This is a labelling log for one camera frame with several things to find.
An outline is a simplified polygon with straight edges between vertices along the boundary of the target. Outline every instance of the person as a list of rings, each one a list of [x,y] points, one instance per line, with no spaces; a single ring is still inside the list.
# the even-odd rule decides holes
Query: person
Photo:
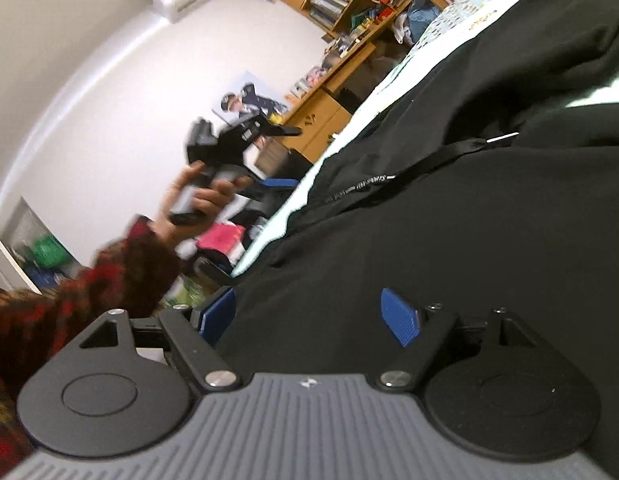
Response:
[[[169,187],[155,220],[134,221],[125,239],[100,251],[94,267],[76,280],[61,282],[53,299],[29,290],[0,289],[0,478],[33,449],[14,410],[28,378],[105,311],[120,307],[130,317],[150,316],[179,273],[174,248],[211,227],[235,192],[251,183],[249,177],[239,177],[199,189],[192,205],[206,214],[205,222],[175,226],[170,208],[204,166],[186,167]]]
[[[282,117],[288,109],[274,99],[257,94],[253,83],[246,83],[240,94],[230,92],[221,99],[221,110],[238,114],[239,118],[260,110],[271,120],[272,116]]]

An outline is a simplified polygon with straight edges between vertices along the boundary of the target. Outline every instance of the white wall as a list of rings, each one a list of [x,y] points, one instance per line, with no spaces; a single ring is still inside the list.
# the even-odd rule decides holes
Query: white wall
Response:
[[[56,92],[151,0],[0,0],[0,184]]]
[[[99,75],[84,77],[81,98],[48,110],[53,131],[10,191],[84,264],[133,215],[154,215],[190,124],[221,124],[210,106],[232,78],[249,70],[285,92],[325,48],[320,28],[281,2],[212,0],[174,25],[139,19],[144,41],[107,73],[88,62]]]

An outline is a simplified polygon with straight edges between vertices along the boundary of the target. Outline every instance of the gray gripper base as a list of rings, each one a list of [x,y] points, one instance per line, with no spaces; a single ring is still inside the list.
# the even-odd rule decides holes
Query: gray gripper base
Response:
[[[581,452],[541,464],[470,454],[445,440],[413,397],[378,392],[363,376],[275,374],[257,374],[242,390],[206,396],[181,430],[144,452],[89,462],[40,450],[7,478],[611,479]]]

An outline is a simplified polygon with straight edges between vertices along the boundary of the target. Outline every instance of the black garment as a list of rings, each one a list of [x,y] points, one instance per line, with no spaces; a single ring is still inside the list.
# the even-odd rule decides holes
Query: black garment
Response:
[[[507,305],[598,387],[587,451],[619,476],[619,105],[512,123],[618,69],[619,0],[522,0],[325,162],[309,205],[238,286],[221,354],[246,377],[377,374],[401,351],[381,318],[384,287],[464,317]],[[510,148],[324,203],[512,128]]]

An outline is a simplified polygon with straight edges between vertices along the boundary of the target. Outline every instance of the plaid sleeve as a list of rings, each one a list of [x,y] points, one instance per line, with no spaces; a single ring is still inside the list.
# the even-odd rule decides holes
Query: plaid sleeve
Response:
[[[0,289],[0,476],[30,451],[11,400],[27,379],[106,310],[149,316],[179,270],[174,251],[140,218],[125,240],[101,251],[93,269],[62,282],[53,298]]]

